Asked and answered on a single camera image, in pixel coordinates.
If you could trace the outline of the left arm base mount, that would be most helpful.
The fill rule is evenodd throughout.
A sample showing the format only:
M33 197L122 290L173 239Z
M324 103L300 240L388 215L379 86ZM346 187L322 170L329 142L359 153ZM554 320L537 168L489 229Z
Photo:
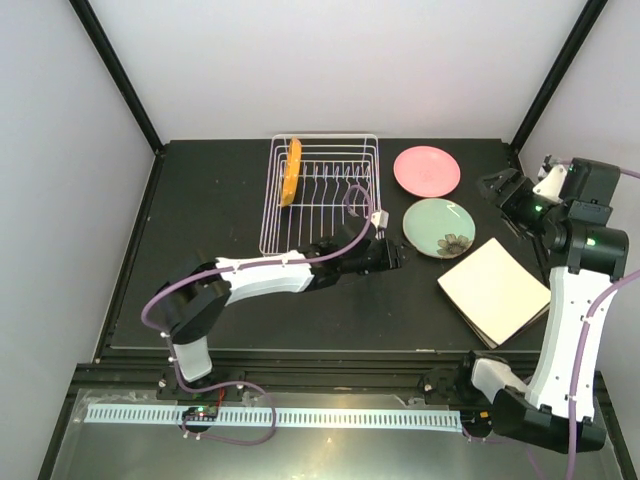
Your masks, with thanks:
M185 384L197 392L188 392L182 389L176 379L173 368L167 368L162 372L156 390L158 400L175 401L179 404L195 404L204 402L212 404L215 401L240 402L243 393L247 390L238 381L246 380L246 372L238 369L217 368L207 376L194 382Z

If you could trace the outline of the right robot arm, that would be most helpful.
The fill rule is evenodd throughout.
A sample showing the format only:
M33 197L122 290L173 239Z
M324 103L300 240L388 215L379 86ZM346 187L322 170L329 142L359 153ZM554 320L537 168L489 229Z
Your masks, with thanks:
M608 227L621 169L583 158L547 157L539 180L516 169L482 177L481 195L517 233L548 252L550 308L538 364L528 383L507 361L469 353L454 379L457 396L490 404L501 436L565 454L604 446L594 421L593 382L611 300L626 284L626 232Z

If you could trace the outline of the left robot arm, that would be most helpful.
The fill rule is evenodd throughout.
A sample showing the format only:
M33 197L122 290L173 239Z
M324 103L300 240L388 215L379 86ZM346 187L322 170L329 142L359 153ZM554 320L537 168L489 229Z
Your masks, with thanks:
M410 258L407 245L378 238L375 228L358 239L360 232L359 227L344 225L333 236L278 256L244 262L218 257L198 266L195 273L217 272L159 301L181 374L181 389L193 399L213 391L215 376L207 336L226 306L263 295L325 289L345 275L395 270ZM242 268L243 263L254 266Z

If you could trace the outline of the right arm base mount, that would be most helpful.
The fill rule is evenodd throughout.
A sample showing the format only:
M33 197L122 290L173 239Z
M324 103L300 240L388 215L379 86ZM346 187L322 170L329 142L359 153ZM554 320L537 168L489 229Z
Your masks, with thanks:
M484 394L463 382L456 368L432 368L422 372L416 390L427 405L464 408L489 405Z

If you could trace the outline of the orange dotted scalloped plate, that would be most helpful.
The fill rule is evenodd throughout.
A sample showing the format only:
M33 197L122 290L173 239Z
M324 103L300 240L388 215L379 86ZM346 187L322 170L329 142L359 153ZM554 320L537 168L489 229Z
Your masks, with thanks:
M280 206L287 207L295 199L301 167L302 144L296 137L292 137L289 143L285 170L282 180Z

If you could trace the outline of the white wire dish rack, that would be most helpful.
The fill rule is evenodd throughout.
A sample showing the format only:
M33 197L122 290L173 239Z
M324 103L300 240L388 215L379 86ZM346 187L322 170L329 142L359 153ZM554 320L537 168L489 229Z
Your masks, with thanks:
M281 197L290 146L301 146L297 189ZM271 139L259 251L279 255L334 235L351 213L381 209L378 138L370 133L277 134Z

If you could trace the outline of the white square plate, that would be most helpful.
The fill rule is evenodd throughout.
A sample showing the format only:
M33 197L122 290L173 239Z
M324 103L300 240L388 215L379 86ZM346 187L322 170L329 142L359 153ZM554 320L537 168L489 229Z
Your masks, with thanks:
M550 290L496 239L451 268L438 284L490 349L519 334L549 309Z

